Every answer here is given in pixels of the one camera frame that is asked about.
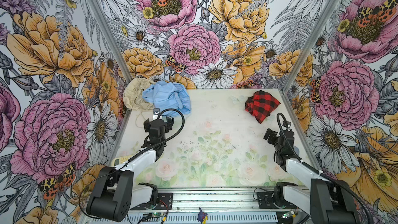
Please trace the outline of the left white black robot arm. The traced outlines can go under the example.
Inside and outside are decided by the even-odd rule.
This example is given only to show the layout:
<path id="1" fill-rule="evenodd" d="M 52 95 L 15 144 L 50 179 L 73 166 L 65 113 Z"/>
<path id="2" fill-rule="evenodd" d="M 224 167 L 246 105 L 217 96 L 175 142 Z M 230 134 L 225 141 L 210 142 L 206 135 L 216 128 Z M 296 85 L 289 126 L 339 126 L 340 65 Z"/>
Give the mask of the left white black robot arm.
<path id="1" fill-rule="evenodd" d="M 103 167 L 97 178 L 89 183 L 93 189 L 84 215 L 121 222 L 132 208 L 166 211 L 171 208 L 172 194 L 159 194 L 157 186 L 151 183 L 135 184 L 137 176 L 160 159 L 169 141 L 166 134 L 172 130 L 174 118 L 166 112 L 156 108 L 153 118 L 144 121 L 148 135 L 137 154 L 114 167 Z"/>

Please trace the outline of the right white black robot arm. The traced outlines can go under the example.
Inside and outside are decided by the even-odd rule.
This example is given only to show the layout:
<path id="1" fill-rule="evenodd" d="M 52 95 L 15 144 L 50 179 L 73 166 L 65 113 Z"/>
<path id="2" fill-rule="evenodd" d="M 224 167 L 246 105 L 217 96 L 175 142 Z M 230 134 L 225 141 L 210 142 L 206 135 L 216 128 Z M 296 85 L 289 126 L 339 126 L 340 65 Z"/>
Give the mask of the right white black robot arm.
<path id="1" fill-rule="evenodd" d="M 279 182 L 273 193 L 263 201 L 280 208 L 298 208 L 315 224 L 358 224 L 358 201 L 343 181 L 327 177 L 304 162 L 295 152 L 291 129 L 267 129 L 264 139 L 275 148 L 274 161 L 279 167 L 301 181 L 306 190 L 295 183 Z"/>

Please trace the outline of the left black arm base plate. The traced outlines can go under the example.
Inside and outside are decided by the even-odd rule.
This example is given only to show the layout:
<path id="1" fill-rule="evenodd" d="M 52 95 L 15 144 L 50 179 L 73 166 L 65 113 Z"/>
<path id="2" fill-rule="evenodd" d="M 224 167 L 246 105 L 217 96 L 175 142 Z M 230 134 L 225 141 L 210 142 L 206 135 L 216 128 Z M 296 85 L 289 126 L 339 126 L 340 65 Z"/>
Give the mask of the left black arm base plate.
<path id="1" fill-rule="evenodd" d="M 147 203 L 130 208 L 131 211 L 166 211 L 171 210 L 174 194 L 170 192 L 158 193 L 155 199 Z"/>

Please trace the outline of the red black plaid cloth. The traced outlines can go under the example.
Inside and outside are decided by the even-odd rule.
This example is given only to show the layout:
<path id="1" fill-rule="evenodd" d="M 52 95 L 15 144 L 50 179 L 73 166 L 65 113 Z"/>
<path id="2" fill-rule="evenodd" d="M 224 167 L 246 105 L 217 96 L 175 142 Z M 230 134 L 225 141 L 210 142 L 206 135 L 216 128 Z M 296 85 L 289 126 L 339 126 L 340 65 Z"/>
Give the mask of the red black plaid cloth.
<path id="1" fill-rule="evenodd" d="M 246 100 L 245 111 L 262 123 L 279 105 L 280 102 L 270 93 L 260 90 Z"/>

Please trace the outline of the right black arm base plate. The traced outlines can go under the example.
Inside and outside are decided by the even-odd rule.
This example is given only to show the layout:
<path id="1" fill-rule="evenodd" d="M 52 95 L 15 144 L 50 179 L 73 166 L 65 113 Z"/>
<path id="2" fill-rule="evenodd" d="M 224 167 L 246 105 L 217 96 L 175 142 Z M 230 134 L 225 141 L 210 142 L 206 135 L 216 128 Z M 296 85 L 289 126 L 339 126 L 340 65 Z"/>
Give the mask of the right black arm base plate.
<path id="1" fill-rule="evenodd" d="M 274 197 L 274 193 L 260 191 L 255 194 L 259 209 L 294 209 L 296 205 L 287 202 L 285 200 L 277 199 Z"/>

